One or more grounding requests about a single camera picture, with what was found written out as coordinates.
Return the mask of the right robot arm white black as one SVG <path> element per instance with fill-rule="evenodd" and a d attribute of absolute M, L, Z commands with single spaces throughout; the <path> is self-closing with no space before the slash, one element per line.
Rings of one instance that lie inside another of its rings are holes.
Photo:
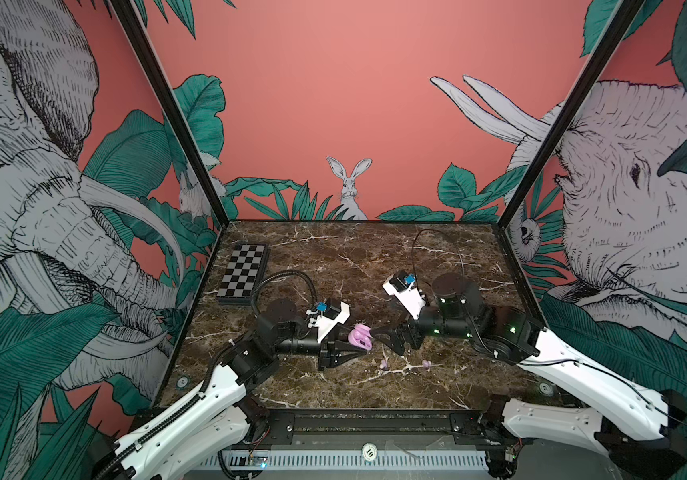
<path fill-rule="evenodd" d="M 485 302 L 479 286 L 459 273 L 433 282 L 433 299 L 403 270 L 383 282 L 407 313 L 373 337 L 403 354 L 428 337 L 465 339 L 483 356 L 519 367 L 565 390 L 577 407 L 537 405 L 495 395 L 459 432 L 487 442 L 487 469 L 497 479 L 515 472 L 519 446 L 545 439 L 605 456 L 641 479 L 672 478 L 687 464 L 685 398 L 643 387 L 577 351 L 543 321 L 511 306 Z"/>

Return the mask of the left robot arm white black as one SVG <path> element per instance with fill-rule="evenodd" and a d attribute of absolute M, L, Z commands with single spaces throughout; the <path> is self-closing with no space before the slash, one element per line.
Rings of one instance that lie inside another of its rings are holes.
<path fill-rule="evenodd" d="M 251 393 L 278 370 L 283 355 L 315 356 L 335 368 L 365 355 L 345 338 L 349 304 L 329 299 L 299 312 L 279 299 L 255 327 L 229 343 L 204 380 L 155 418 L 121 437 L 94 467 L 95 479 L 180 479 L 207 457 L 270 430 L 269 412 Z"/>

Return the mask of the purple earbud charging case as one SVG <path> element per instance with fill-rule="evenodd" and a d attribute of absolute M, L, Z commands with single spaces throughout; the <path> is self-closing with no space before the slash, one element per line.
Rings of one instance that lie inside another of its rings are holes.
<path fill-rule="evenodd" d="M 373 349 L 373 337 L 371 337 L 371 328 L 369 328 L 369 326 L 365 324 L 355 324 L 355 326 L 351 328 L 351 331 L 347 336 L 347 340 L 349 340 L 349 343 L 351 343 L 351 345 L 357 348 L 361 348 L 365 351 L 371 351 Z"/>

